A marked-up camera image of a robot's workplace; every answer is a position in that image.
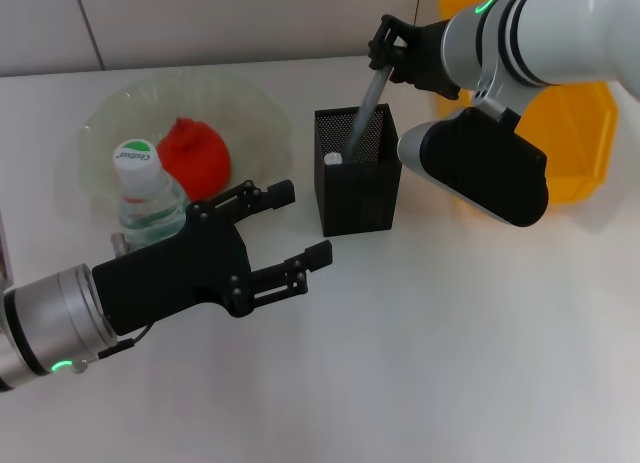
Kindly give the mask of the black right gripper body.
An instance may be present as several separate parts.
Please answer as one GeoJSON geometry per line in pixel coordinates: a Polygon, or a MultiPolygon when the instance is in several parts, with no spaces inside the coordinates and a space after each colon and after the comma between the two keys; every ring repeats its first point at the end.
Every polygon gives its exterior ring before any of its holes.
{"type": "Polygon", "coordinates": [[[459,98],[460,87],[448,76],[443,63],[442,42],[449,20],[414,26],[415,42],[405,48],[399,66],[404,83],[418,90],[439,94],[448,100],[459,98]]]}

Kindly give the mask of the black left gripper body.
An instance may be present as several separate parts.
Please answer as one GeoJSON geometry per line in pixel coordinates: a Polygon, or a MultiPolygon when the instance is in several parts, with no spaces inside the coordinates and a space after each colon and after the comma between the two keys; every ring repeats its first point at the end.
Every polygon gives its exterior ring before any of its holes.
{"type": "Polygon", "coordinates": [[[188,210],[174,236],[92,269],[104,314],[130,333],[202,303],[242,318],[254,309],[251,267],[235,224],[214,210],[188,210]]]}

